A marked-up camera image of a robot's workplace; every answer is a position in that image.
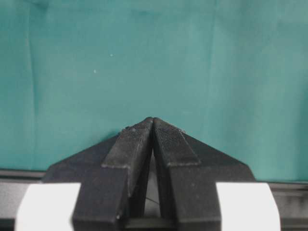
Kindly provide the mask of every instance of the teal fabric backdrop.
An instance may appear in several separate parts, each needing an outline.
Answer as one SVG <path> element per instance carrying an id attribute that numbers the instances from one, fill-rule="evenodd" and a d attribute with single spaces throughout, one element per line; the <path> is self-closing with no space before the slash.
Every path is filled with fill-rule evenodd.
<path id="1" fill-rule="evenodd" d="M 308 180 L 308 1 L 0 1 L 0 167 L 46 169 L 147 116 L 259 180 Z"/>

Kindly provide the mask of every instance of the thin wire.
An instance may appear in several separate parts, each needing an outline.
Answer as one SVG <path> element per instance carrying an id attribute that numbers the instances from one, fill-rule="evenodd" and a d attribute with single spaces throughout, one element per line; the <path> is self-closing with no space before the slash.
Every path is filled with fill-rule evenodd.
<path id="1" fill-rule="evenodd" d="M 152 202 L 154 202 L 155 204 L 158 204 L 158 205 L 159 205 L 159 203 L 158 203 L 157 201 L 152 200 L 152 199 L 150 199 L 149 197 L 146 197 L 145 199 L 148 199 L 149 201 L 152 201 Z"/>

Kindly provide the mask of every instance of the black 3d-printed part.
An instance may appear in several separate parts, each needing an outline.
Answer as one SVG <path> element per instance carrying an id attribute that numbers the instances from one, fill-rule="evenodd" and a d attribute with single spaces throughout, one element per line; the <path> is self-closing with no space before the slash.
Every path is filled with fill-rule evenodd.
<path id="1" fill-rule="evenodd" d="M 81 182 L 73 213 L 76 231 L 117 230 L 118 219 L 129 215 L 129 196 L 139 205 L 132 215 L 143 213 L 148 170 L 142 169 L 152 153 L 152 122 L 147 118 L 48 169 L 43 182 Z"/>
<path id="2" fill-rule="evenodd" d="M 151 128 L 153 119 L 122 130 L 109 154 L 102 163 L 104 168 L 125 168 L 128 171 L 128 195 L 133 194 L 146 158 L 152 152 Z"/>
<path id="3" fill-rule="evenodd" d="M 174 135 L 162 135 L 162 130 L 164 134 L 180 132 L 176 139 L 181 137 L 181 144 L 177 144 L 181 148 L 166 146 L 174 143 Z M 158 118 L 154 119 L 154 154 L 161 214 L 163 218 L 176 218 L 179 230 L 219 231 L 221 214 L 216 182 L 255 181 L 247 165 Z M 179 160 L 195 164 L 182 165 Z"/>

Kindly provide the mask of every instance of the green cloth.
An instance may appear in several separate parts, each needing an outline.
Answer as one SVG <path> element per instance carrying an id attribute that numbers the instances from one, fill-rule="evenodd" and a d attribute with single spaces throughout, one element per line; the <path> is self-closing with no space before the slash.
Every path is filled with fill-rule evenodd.
<path id="1" fill-rule="evenodd" d="M 147 116 L 308 180 L 307 0 L 1 0 L 0 167 L 46 169 Z"/>

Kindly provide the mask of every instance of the white tape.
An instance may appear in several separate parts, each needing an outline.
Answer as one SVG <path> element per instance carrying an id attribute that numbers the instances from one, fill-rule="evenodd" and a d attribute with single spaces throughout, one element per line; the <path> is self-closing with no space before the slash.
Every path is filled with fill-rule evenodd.
<path id="1" fill-rule="evenodd" d="M 80 183 L 31 184 L 21 201 L 15 231 L 73 231 Z"/>
<path id="2" fill-rule="evenodd" d="M 216 183 L 222 231 L 280 231 L 277 205 L 266 183 Z"/>

